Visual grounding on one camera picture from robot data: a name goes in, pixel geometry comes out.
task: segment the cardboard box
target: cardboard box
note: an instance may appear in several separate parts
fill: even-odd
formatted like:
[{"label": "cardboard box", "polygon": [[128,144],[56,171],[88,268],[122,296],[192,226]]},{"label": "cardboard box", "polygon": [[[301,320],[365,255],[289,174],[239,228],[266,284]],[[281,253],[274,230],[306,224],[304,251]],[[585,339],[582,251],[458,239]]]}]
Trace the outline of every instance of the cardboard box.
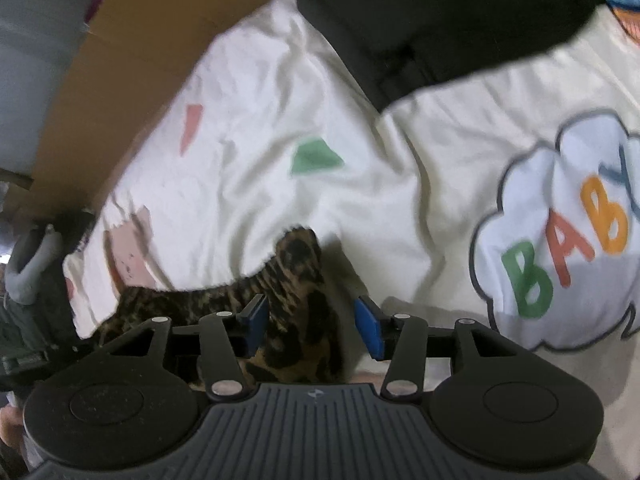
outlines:
[{"label": "cardboard box", "polygon": [[215,35],[269,0],[105,0],[52,104],[9,215],[99,208]]}]

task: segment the cloud print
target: cloud print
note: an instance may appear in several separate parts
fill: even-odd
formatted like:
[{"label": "cloud print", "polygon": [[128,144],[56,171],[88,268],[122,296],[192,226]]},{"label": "cloud print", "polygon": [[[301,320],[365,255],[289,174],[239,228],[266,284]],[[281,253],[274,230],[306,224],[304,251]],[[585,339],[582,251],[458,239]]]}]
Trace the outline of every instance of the cloud print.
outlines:
[{"label": "cloud print", "polygon": [[640,329],[640,139],[610,111],[564,126],[508,167],[470,272],[495,329],[577,349]]}]

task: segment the ribbed rubber surface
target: ribbed rubber surface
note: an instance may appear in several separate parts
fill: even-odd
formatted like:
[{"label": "ribbed rubber surface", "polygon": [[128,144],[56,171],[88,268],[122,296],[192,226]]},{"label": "ribbed rubber surface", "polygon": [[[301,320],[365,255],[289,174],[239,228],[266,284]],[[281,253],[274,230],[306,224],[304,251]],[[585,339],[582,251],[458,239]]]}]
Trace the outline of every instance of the ribbed rubber surface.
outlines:
[{"label": "ribbed rubber surface", "polygon": [[602,480],[576,464],[521,475],[496,471],[441,443],[415,406],[379,399],[368,385],[266,384],[237,404],[212,407],[181,448],[122,472],[46,463],[33,480]]}]

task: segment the bed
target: bed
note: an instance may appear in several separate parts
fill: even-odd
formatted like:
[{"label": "bed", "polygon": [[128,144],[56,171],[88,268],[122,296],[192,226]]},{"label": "bed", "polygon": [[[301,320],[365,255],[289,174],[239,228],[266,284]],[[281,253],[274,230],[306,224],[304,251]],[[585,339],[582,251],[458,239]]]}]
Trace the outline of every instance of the bed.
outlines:
[{"label": "bed", "polygon": [[[570,44],[414,92],[379,114],[296,0],[273,0],[215,39],[86,245],[66,258],[78,333],[113,314],[123,285],[231,282],[258,269],[287,228],[309,226],[352,369],[384,370],[350,325],[358,294],[432,325],[481,320],[595,389],[606,419],[591,463],[635,478],[640,231],[625,192],[633,173],[627,188],[616,184],[611,146],[640,156],[627,136],[640,130],[639,69],[640,50],[603,7]],[[581,195],[600,166],[610,173]],[[518,192],[518,179],[530,191]],[[590,222],[612,203],[627,221],[623,266],[616,233]],[[540,255],[540,239],[553,250]],[[524,290],[514,283],[534,264],[529,246],[546,279]],[[594,289],[594,272],[606,286]],[[426,386],[447,373],[430,361]]]}]

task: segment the metal rivet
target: metal rivet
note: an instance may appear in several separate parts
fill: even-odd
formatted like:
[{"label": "metal rivet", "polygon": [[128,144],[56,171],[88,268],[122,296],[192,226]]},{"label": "metal rivet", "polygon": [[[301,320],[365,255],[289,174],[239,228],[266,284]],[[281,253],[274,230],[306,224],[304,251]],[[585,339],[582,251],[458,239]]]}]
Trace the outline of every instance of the metal rivet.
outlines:
[{"label": "metal rivet", "polygon": [[388,391],[389,395],[393,397],[406,397],[416,393],[418,391],[418,386],[411,381],[398,379],[397,381],[391,381],[389,384],[387,384],[386,390]]},{"label": "metal rivet", "polygon": [[242,391],[242,384],[233,380],[217,381],[211,385],[211,391],[217,396],[229,397],[239,394]]}]

